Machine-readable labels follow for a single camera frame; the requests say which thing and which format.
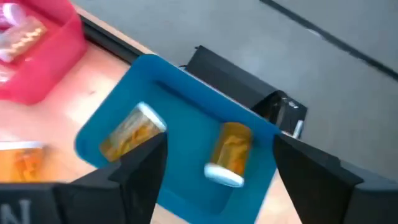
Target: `wooden table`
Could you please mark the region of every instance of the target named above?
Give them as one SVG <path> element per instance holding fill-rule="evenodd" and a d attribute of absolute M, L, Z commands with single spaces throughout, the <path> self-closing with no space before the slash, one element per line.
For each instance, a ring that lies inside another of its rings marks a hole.
<path fill-rule="evenodd" d="M 141 52 L 154 54 L 83 9 L 76 7 L 76 10 Z M 90 44 L 83 58 L 41 103 L 25 106 L 0 101 L 0 141 L 35 140 L 46 143 L 49 147 L 40 173 L 42 181 L 71 182 L 95 170 L 76 155 L 74 140 L 78 130 L 128 68 L 125 62 Z M 186 222 L 157 205 L 152 223 Z M 278 172 L 264 199 L 257 223 L 300 223 Z"/>

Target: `gray floor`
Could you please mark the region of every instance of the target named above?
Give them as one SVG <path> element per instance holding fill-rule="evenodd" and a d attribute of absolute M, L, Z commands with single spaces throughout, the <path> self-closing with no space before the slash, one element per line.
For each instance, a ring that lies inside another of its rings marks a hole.
<path fill-rule="evenodd" d="M 210 48 L 307 105 L 305 142 L 398 180 L 398 82 L 258 0 L 74 1 L 176 65 L 186 64 L 195 46 Z M 364 50 L 379 44 L 361 39 L 356 46 Z M 395 48 L 376 55 L 397 68 L 396 43 L 380 45 Z"/>

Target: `blue tray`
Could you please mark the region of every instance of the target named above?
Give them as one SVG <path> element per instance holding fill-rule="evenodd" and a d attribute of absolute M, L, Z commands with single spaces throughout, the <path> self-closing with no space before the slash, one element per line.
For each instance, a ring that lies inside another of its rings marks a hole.
<path fill-rule="evenodd" d="M 108 161 L 99 145 L 140 101 L 164 119 L 168 158 L 158 203 L 190 223 L 254 223 L 275 172 L 272 140 L 280 131 L 266 120 L 156 55 L 139 57 L 76 137 L 79 156 L 96 167 Z M 221 124 L 251 128 L 254 144 L 244 187 L 205 178 Z"/>

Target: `pink bin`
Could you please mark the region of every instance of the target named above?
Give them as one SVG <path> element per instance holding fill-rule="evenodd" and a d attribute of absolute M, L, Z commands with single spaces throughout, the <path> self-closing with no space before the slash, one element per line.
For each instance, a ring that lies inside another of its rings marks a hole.
<path fill-rule="evenodd" d="M 0 86 L 0 100 L 38 103 L 86 51 L 79 15 L 67 0 L 0 0 L 4 2 L 20 4 L 28 16 L 46 26 L 47 33 L 11 63 L 0 62 L 15 70 L 12 78 Z"/>

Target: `table surface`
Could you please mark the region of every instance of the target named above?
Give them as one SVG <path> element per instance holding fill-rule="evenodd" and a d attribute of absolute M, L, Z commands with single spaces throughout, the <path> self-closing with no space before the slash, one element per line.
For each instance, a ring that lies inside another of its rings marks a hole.
<path fill-rule="evenodd" d="M 100 25 L 141 52 L 154 54 L 140 43 L 120 33 L 76 6 L 82 16 Z M 0 101 L 0 141 L 42 141 L 48 145 L 42 181 L 71 182 L 95 170 L 75 153 L 74 140 L 78 130 L 99 107 L 129 65 L 109 52 L 90 44 L 87 53 L 68 75 L 34 106 Z M 152 223 L 186 223 L 157 205 Z M 299 216 L 280 179 L 275 176 L 264 199 L 257 223 L 300 223 Z"/>

